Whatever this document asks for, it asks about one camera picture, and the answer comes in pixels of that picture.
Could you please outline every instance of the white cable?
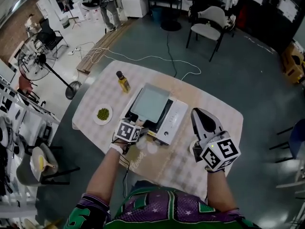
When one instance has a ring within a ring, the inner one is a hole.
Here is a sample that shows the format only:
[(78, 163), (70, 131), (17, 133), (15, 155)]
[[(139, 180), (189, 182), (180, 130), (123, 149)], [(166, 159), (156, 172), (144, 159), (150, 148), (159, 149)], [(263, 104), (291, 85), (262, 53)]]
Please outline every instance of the white cable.
[[(102, 58), (103, 56), (105, 56), (105, 57), (107, 57), (107, 58), (109, 58), (109, 59), (116, 60), (116, 59), (111, 58), (111, 57), (108, 57), (108, 56), (106, 56), (106, 55), (102, 55), (101, 57), (98, 58), (98, 60), (97, 60), (96, 62), (93, 62), (93, 57), (95, 56), (95, 54), (96, 54), (96, 53), (101, 53), (103, 50), (108, 50), (109, 52), (111, 52), (111, 53), (113, 53), (113, 54), (117, 54), (117, 55), (123, 56), (123, 57), (125, 57), (126, 59), (129, 59), (129, 60), (131, 60), (131, 61), (140, 61), (140, 60), (147, 59), (147, 58), (158, 58), (158, 59), (161, 59), (161, 60), (164, 60), (164, 61), (168, 61), (168, 62), (171, 62), (171, 61), (172, 61), (172, 60), (163, 59), (163, 58), (161, 58), (161, 57), (153, 56), (153, 55), (146, 56), (146, 57), (141, 58), (141, 59), (131, 59), (131, 58), (128, 58), (127, 56), (125, 56), (125, 55), (123, 55), (123, 54), (120, 54), (120, 53), (117, 53), (117, 52), (113, 52), (113, 51), (111, 51), (109, 48), (92, 48), (92, 49), (87, 50), (87, 51), (85, 51), (85, 50), (82, 50), (82, 51), (88, 52), (87, 54), (92, 53), (92, 55), (86, 55), (86, 56), (85, 56), (85, 58), (86, 58), (86, 57), (90, 57), (90, 58), (91, 58), (91, 63), (92, 63), (92, 64), (97, 64), (97, 63), (101, 60), (101, 58)], [(189, 65), (191, 65), (191, 66), (193, 66), (193, 67), (196, 67), (196, 68), (199, 70), (199, 73), (188, 72), (187, 74), (185, 74), (184, 77), (182, 77), (181, 81), (183, 81), (183, 79), (184, 79), (188, 74), (195, 74), (195, 75), (201, 74), (201, 70), (200, 70), (196, 65), (193, 65), (193, 64), (191, 64), (191, 63), (189, 63), (189, 62), (182, 61), (182, 60), (173, 60), (173, 62), (183, 62), (183, 63), (187, 63), (187, 64), (189, 64)]]
[(86, 45), (86, 44), (89, 44), (89, 43), (93, 43), (94, 44), (94, 46), (95, 46), (95, 43), (94, 42), (86, 42), (86, 43), (83, 43), (83, 44), (80, 44), (80, 45), (77, 45), (73, 50), (72, 50), (72, 52), (74, 52), (75, 51), (75, 49), (77, 49), (79, 46), (83, 46), (83, 45)]

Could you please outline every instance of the checkered tablecloth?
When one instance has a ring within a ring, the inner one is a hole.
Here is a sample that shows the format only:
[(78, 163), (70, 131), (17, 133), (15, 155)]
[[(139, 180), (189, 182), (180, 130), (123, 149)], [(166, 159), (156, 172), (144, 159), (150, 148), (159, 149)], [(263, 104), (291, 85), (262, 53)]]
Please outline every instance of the checkered tablecloth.
[[(126, 94), (121, 90), (116, 76), (122, 71), (131, 85)], [(137, 88), (150, 83), (171, 92), (171, 95), (189, 105), (176, 138), (170, 146), (158, 146), (147, 137), (137, 147), (131, 147), (126, 158), (130, 170), (163, 186), (175, 187), (201, 198), (206, 196), (207, 173), (204, 161), (196, 163), (189, 152), (190, 143), (196, 139), (190, 113), (194, 107), (215, 115), (227, 130), (234, 143), (239, 145), (243, 116), (210, 94), (168, 75), (126, 62), (113, 61), (100, 74), (81, 100), (72, 119), (73, 128), (79, 129), (102, 152), (106, 153), (112, 141), (119, 117)], [(92, 117), (95, 107), (109, 104), (113, 117), (106, 125), (97, 125)]]

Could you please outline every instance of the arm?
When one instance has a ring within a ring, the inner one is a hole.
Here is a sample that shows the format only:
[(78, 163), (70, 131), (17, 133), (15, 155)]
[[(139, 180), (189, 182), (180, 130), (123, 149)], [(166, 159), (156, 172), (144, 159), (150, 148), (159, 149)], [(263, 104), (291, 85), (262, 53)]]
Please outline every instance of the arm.
[[(126, 144), (116, 143), (122, 149)], [(113, 185), (119, 167), (120, 153), (110, 148), (100, 166), (93, 174), (88, 187), (87, 194), (100, 198), (104, 203), (109, 205)]]
[(208, 173), (208, 205), (227, 212), (236, 209), (236, 203), (222, 170)]
[[(122, 149), (126, 144), (117, 143)], [(93, 174), (87, 191), (70, 214), (65, 229), (103, 228), (110, 220), (109, 202), (119, 166), (120, 153), (110, 148), (98, 169)]]

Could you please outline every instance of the cable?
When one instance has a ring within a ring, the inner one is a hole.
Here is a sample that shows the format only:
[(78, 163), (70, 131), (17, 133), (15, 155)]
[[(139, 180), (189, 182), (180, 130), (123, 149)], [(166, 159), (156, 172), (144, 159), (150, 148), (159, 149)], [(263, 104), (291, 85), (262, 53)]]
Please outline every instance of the cable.
[(176, 69), (176, 67), (175, 67), (175, 63), (174, 63), (174, 61), (173, 61), (173, 57), (172, 57), (171, 52), (170, 52), (170, 46), (168, 45), (168, 44), (169, 44), (169, 35), (170, 35), (170, 33), (167, 32), (167, 42), (166, 42), (166, 46), (167, 46), (167, 52), (168, 52), (168, 54), (169, 54), (169, 56), (170, 56), (170, 58), (171, 58), (171, 60), (172, 60), (173, 69), (175, 70), (175, 75), (174, 75), (173, 77), (176, 78), (177, 69)]
[[(90, 57), (90, 58), (91, 58), (91, 63), (93, 63), (93, 64), (97, 64), (97, 63), (101, 60), (102, 57), (106, 57), (106, 58), (109, 58), (109, 59), (112, 59), (112, 60), (116, 60), (116, 59), (114, 59), (114, 58), (112, 58), (112, 57), (109, 57), (109, 56), (107, 56), (107, 55), (102, 55), (102, 56), (100, 56), (100, 57), (98, 58), (98, 60), (97, 60), (96, 62), (93, 62), (93, 57), (95, 56), (95, 54), (101, 53), (103, 50), (108, 50), (109, 52), (111, 52), (111, 53), (113, 53), (113, 54), (117, 54), (117, 55), (123, 56), (123, 57), (125, 57), (126, 59), (129, 59), (129, 60), (131, 60), (131, 61), (141, 61), (141, 60), (144, 60), (144, 59), (147, 59), (147, 58), (158, 58), (158, 59), (162, 59), (163, 61), (170, 61), (170, 62), (172, 61), (172, 60), (163, 59), (163, 58), (161, 58), (161, 57), (159, 57), (159, 56), (153, 56), (153, 55), (146, 56), (146, 57), (141, 58), (141, 59), (131, 59), (131, 58), (128, 58), (127, 56), (125, 56), (125, 55), (123, 55), (123, 54), (120, 54), (120, 53), (117, 53), (117, 52), (113, 52), (113, 51), (111, 51), (109, 48), (93, 48), (93, 49), (88, 50), (88, 52), (91, 51), (91, 50), (96, 50), (96, 51), (95, 51), (92, 55), (87, 55), (87, 56), (85, 56), (85, 58), (86, 58), (86, 57)], [(173, 60), (173, 62), (183, 62), (183, 63), (187, 63), (187, 64), (189, 64), (189, 65), (191, 65), (191, 66), (193, 66), (193, 67), (195, 67), (195, 68), (197, 68), (197, 69), (199, 70), (199, 73), (188, 72), (187, 74), (185, 74), (184, 77), (182, 77), (181, 81), (183, 81), (183, 79), (184, 79), (187, 75), (189, 75), (189, 74), (194, 74), (194, 75), (199, 75), (199, 74), (201, 74), (201, 70), (200, 70), (199, 67), (197, 67), (196, 65), (193, 65), (193, 64), (191, 64), (191, 63), (189, 63), (189, 62), (186, 62), (186, 61), (183, 61), (183, 60)]]
[(86, 43), (77, 45), (77, 46), (72, 50), (72, 52), (73, 52), (75, 49), (77, 49), (79, 46), (83, 46), (83, 45), (86, 45), (86, 44), (89, 44), (89, 43), (93, 43), (93, 45), (95, 46), (95, 43), (94, 43), (94, 42), (86, 42)]
[[(124, 198), (127, 198), (127, 196), (128, 196), (127, 176), (128, 176), (128, 171), (129, 171), (130, 163), (129, 163), (129, 161), (128, 161), (124, 156), (121, 155), (121, 157), (122, 157), (123, 159), (125, 159), (125, 161), (128, 162), (128, 163), (126, 163), (126, 162), (124, 162), (123, 160), (121, 160), (121, 158), (120, 158), (120, 161), (122, 161), (124, 164), (126, 164), (126, 165), (128, 166), (128, 167), (127, 167), (127, 170), (126, 170), (126, 173), (125, 173), (125, 176), (124, 176), (124, 178), (123, 178), (123, 197), (124, 197)], [(124, 191), (125, 191), (124, 181), (125, 181), (125, 186), (126, 186), (126, 196), (124, 195)]]

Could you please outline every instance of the wooden board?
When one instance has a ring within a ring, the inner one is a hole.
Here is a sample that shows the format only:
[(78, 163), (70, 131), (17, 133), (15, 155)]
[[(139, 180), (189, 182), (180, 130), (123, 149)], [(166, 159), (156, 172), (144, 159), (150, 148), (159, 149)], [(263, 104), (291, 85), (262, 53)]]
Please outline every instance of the wooden board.
[[(128, 19), (120, 29), (117, 31), (107, 32), (94, 46), (94, 48), (110, 48), (114, 43), (122, 36), (124, 33), (132, 26), (132, 24), (137, 19)], [(84, 74), (89, 74), (92, 68), (96, 65), (92, 62), (96, 62), (102, 55), (104, 55), (107, 50), (102, 50), (100, 53), (96, 53), (93, 58), (84, 57), (83, 60), (79, 63), (76, 69)]]

